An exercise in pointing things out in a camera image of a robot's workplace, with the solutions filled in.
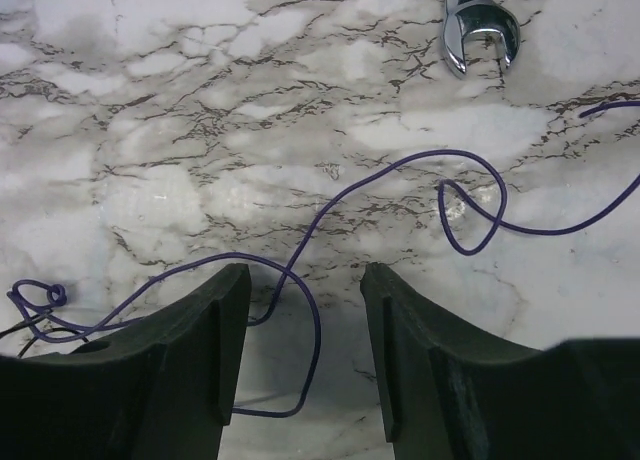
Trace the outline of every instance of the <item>purple cable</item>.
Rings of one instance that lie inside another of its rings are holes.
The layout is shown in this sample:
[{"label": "purple cable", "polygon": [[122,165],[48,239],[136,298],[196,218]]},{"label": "purple cable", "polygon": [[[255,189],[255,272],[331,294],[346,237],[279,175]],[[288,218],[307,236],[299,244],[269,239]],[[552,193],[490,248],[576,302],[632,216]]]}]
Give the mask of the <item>purple cable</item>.
[{"label": "purple cable", "polygon": [[[598,107],[594,107],[592,109],[589,109],[589,110],[587,110],[585,112],[582,112],[580,114],[580,117],[582,118],[582,117],[585,117],[587,115],[591,115],[593,113],[609,110],[609,109],[612,109],[612,108],[638,107],[638,106],[640,106],[640,101],[624,101],[624,102],[615,102],[615,103],[603,104],[603,105],[599,105]],[[498,187],[500,189],[500,205],[498,207],[497,213],[495,215],[492,215],[489,212],[487,212],[486,210],[484,210],[480,205],[478,205],[478,203],[475,202],[475,200],[473,200],[469,196],[469,194],[467,194],[462,189],[462,187],[460,187],[460,185],[458,185],[453,180],[444,179],[444,180],[441,180],[438,183],[438,189],[437,189],[438,190],[438,210],[439,210],[440,221],[442,222],[442,228],[444,230],[445,236],[447,237],[447,240],[449,241],[451,246],[457,252],[461,253],[462,255],[466,255],[466,256],[476,255],[476,254],[480,253],[482,250],[484,250],[484,248],[489,244],[491,239],[496,234],[498,228],[500,228],[500,227],[503,227],[503,228],[506,228],[508,230],[512,230],[512,231],[515,231],[515,232],[519,232],[519,233],[524,233],[524,234],[529,234],[529,235],[544,235],[544,236],[567,235],[569,233],[573,233],[573,232],[576,232],[578,230],[582,230],[583,228],[586,228],[586,227],[588,227],[590,225],[593,225],[597,221],[602,220],[604,217],[606,217],[611,212],[613,212],[640,185],[640,175],[639,175],[631,183],[631,185],[629,185],[606,208],[604,208],[602,211],[600,211],[599,213],[597,213],[593,217],[589,218],[588,220],[585,220],[584,222],[581,222],[581,223],[579,223],[579,224],[577,224],[577,225],[575,225],[573,227],[562,228],[562,229],[557,229],[557,230],[544,230],[544,229],[534,229],[534,228],[520,227],[518,225],[514,225],[514,224],[511,224],[511,223],[505,222],[503,220],[503,216],[504,216],[504,213],[505,213],[506,207],[507,207],[507,187],[505,185],[504,180],[500,176],[499,172],[489,162],[487,162],[486,160],[484,160],[483,158],[479,157],[478,155],[476,155],[474,153],[466,152],[464,150],[454,150],[454,149],[431,150],[431,151],[427,151],[427,152],[416,153],[414,155],[410,155],[410,156],[405,157],[405,158],[403,158],[401,160],[398,160],[398,161],[390,164],[389,166],[383,168],[379,172],[374,173],[373,175],[370,175],[370,176],[366,177],[365,179],[360,180],[359,182],[357,182],[357,183],[345,188],[342,192],[340,192],[338,195],[336,195],[315,216],[315,218],[313,219],[313,221],[309,225],[309,228],[307,229],[307,232],[305,233],[304,237],[302,238],[302,241],[300,242],[300,244],[298,245],[298,247],[294,251],[293,255],[291,256],[291,258],[287,262],[286,266],[280,265],[280,264],[278,264],[276,262],[273,262],[271,260],[268,260],[266,258],[259,257],[257,255],[251,255],[251,254],[248,254],[248,253],[229,252],[229,253],[223,253],[223,254],[218,254],[218,255],[212,255],[212,256],[203,258],[202,260],[198,260],[198,261],[195,261],[195,262],[192,262],[192,263],[188,263],[188,264],[182,265],[180,267],[172,268],[172,269],[167,270],[166,272],[164,272],[164,273],[162,273],[162,274],[160,274],[160,275],[158,275],[156,277],[150,278],[142,287],[140,287],[129,298],[127,298],[118,307],[116,307],[116,309],[114,309],[109,315],[107,315],[104,319],[102,319],[96,325],[91,326],[91,327],[84,326],[84,325],[78,325],[78,324],[71,323],[71,322],[67,322],[67,321],[65,321],[65,320],[53,315],[52,312],[53,312],[53,310],[55,308],[64,306],[67,303],[67,295],[66,295],[65,289],[64,289],[64,287],[62,285],[58,285],[58,284],[47,285],[45,283],[38,282],[36,280],[21,280],[19,282],[16,282],[13,285],[13,288],[11,289],[10,292],[7,293],[7,296],[15,304],[16,308],[18,309],[20,314],[23,316],[23,318],[24,318],[23,326],[28,326],[28,328],[31,330],[31,332],[34,334],[34,336],[36,338],[38,338],[40,340],[44,340],[44,341],[49,342],[49,343],[65,343],[65,342],[70,342],[70,341],[74,341],[74,340],[84,339],[84,338],[86,338],[86,336],[88,336],[88,335],[90,335],[92,333],[95,333],[95,332],[101,332],[101,331],[106,331],[106,330],[113,330],[113,329],[117,329],[117,328],[122,328],[122,327],[130,325],[131,323],[139,320],[139,318],[135,318],[135,319],[127,320],[127,321],[124,321],[124,322],[109,324],[109,322],[111,320],[113,320],[119,313],[121,313],[127,306],[129,306],[133,301],[135,301],[145,291],[147,291],[149,288],[151,288],[156,283],[161,282],[162,280],[165,280],[166,278],[168,278],[168,277],[170,277],[172,275],[175,275],[177,273],[184,272],[186,270],[191,270],[191,269],[194,269],[194,268],[198,268],[198,267],[200,267],[202,265],[205,265],[207,263],[215,262],[217,260],[224,260],[224,259],[248,260],[248,261],[257,262],[257,263],[260,263],[262,265],[266,265],[268,267],[274,268],[274,269],[278,270],[279,272],[281,272],[282,275],[280,276],[280,279],[278,280],[278,284],[276,285],[276,289],[275,289],[275,291],[273,293],[273,296],[271,298],[271,302],[269,304],[269,307],[268,307],[266,313],[262,317],[260,317],[260,318],[258,318],[256,320],[253,320],[253,321],[249,321],[248,322],[248,326],[260,325],[260,324],[266,322],[269,318],[271,318],[271,316],[273,315],[273,312],[275,311],[275,308],[277,306],[278,300],[280,298],[280,294],[282,293],[282,288],[284,286],[284,282],[286,281],[287,277],[291,278],[298,285],[298,287],[302,290],[302,293],[304,294],[305,298],[307,299],[307,302],[309,303],[309,307],[311,309],[311,314],[312,314],[312,317],[313,317],[314,348],[313,348],[313,354],[312,354],[312,357],[311,357],[311,363],[310,363],[310,366],[309,366],[309,370],[308,370],[307,376],[305,378],[304,385],[303,385],[301,393],[300,393],[299,400],[298,400],[296,406],[294,408],[292,408],[291,410],[288,410],[288,411],[285,411],[285,412],[268,412],[268,411],[249,410],[249,409],[234,407],[233,412],[234,413],[238,413],[238,414],[269,417],[269,418],[290,417],[290,416],[293,416],[296,413],[298,413],[302,409],[302,407],[304,406],[305,400],[306,400],[307,395],[309,393],[309,388],[311,387],[311,383],[313,381],[313,377],[314,377],[314,374],[315,374],[315,371],[316,371],[316,367],[318,365],[318,359],[320,358],[320,349],[321,349],[321,343],[322,343],[322,329],[321,329],[321,324],[320,324],[320,314],[319,314],[319,311],[318,311],[318,306],[317,306],[317,304],[316,304],[316,302],[315,302],[315,300],[313,298],[313,295],[312,295],[311,291],[309,290],[309,288],[305,284],[305,282],[299,276],[297,276],[295,273],[293,273],[293,271],[292,271],[293,266],[295,265],[296,261],[298,260],[298,258],[302,254],[302,251],[304,250],[304,248],[307,246],[307,244],[311,240],[311,237],[313,236],[314,231],[318,227],[318,224],[320,223],[320,220],[322,220],[322,218],[327,214],[327,212],[331,208],[333,208],[338,202],[340,202],[344,197],[346,197],[347,195],[349,195],[353,191],[355,191],[355,190],[357,190],[357,189],[359,189],[361,187],[364,187],[365,185],[368,185],[369,183],[374,182],[375,180],[378,180],[379,178],[385,176],[386,174],[388,174],[392,170],[396,170],[399,167],[401,167],[403,165],[406,165],[407,163],[413,162],[415,160],[419,160],[419,159],[423,159],[423,158],[429,158],[429,157],[435,157],[435,156],[455,156],[455,157],[464,157],[464,158],[467,158],[467,159],[474,160],[475,162],[477,162],[480,165],[482,165],[493,176],[493,178],[495,179],[495,181],[496,181],[496,183],[497,183],[497,185],[498,185]],[[475,248],[465,249],[464,247],[462,247],[462,245],[460,245],[460,243],[455,239],[455,237],[453,235],[453,232],[451,230],[451,226],[449,225],[449,221],[447,219],[446,212],[445,212],[444,195],[445,195],[445,188],[447,186],[452,187],[458,193],[458,195],[460,195],[460,197],[465,202],[467,202],[469,204],[469,206],[471,208],[473,208],[478,213],[480,213],[483,217],[485,217],[486,219],[488,219],[489,221],[492,222],[491,228],[489,229],[488,233],[485,235],[485,237],[482,239],[482,241]],[[36,286],[36,287],[44,289],[47,292],[46,296],[47,296],[47,300],[49,302],[49,305],[43,307],[43,306],[34,305],[30,301],[28,301],[19,291],[20,287],[23,286],[23,285],[31,285],[31,286]],[[74,335],[70,335],[68,337],[63,337],[63,338],[51,337],[51,336],[47,335],[46,333],[42,332],[37,327],[37,325],[36,325],[37,322],[34,321],[34,317],[31,317],[29,315],[29,310],[34,311],[37,314],[38,317],[46,317],[50,321],[52,321],[54,323],[57,323],[57,324],[61,325],[64,328],[78,330],[80,333],[74,334]]]}]

